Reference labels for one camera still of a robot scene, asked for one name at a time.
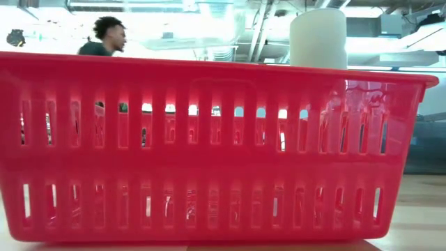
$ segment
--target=paper towel roll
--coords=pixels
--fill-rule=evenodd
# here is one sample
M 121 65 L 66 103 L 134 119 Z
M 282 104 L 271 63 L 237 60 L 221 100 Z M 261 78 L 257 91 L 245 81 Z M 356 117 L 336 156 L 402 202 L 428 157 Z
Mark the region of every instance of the paper towel roll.
M 342 11 L 312 10 L 290 25 L 290 65 L 347 69 L 347 20 Z

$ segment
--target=person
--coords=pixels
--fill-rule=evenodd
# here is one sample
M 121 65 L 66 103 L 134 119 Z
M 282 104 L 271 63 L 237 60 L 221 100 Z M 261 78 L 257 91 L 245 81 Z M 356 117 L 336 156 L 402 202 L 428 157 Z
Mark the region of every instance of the person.
M 89 40 L 79 49 L 79 55 L 111 56 L 115 51 L 123 52 L 127 40 L 125 27 L 120 20 L 115 17 L 101 17 L 95 22 L 93 30 L 95 37 L 102 42 Z

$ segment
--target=red plastic basket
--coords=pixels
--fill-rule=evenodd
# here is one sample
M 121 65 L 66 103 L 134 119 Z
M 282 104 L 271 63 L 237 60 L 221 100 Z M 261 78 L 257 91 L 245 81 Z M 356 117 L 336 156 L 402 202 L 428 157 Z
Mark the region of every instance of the red plastic basket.
M 13 53 L 0 53 L 0 69 L 9 229 L 17 240 L 51 242 L 384 236 L 418 103 L 438 83 Z M 122 102 L 128 112 L 119 112 Z

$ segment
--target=wooden floor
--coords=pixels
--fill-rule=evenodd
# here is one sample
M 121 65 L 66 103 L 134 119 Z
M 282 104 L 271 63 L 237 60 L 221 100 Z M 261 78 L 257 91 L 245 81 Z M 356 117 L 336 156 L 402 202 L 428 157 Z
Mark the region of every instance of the wooden floor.
M 3 207 L 0 210 L 2 250 L 138 250 L 138 251 L 446 251 L 446 176 L 404 176 L 389 234 L 382 239 L 353 243 L 308 243 L 283 246 L 243 247 L 147 247 L 143 245 L 57 246 L 19 243 L 8 233 Z

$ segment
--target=dark shirt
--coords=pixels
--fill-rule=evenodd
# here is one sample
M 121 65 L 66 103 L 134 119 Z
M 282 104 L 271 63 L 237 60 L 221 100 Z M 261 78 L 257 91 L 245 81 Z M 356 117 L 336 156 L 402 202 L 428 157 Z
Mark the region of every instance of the dark shirt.
M 107 51 L 102 43 L 87 42 L 79 49 L 79 55 L 111 56 L 113 53 Z
M 79 55 L 93 56 L 111 56 L 113 53 L 107 51 L 102 43 L 87 42 L 79 49 Z M 97 102 L 96 105 L 104 107 L 104 103 Z M 119 104 L 119 112 L 128 112 L 128 106 L 124 103 Z

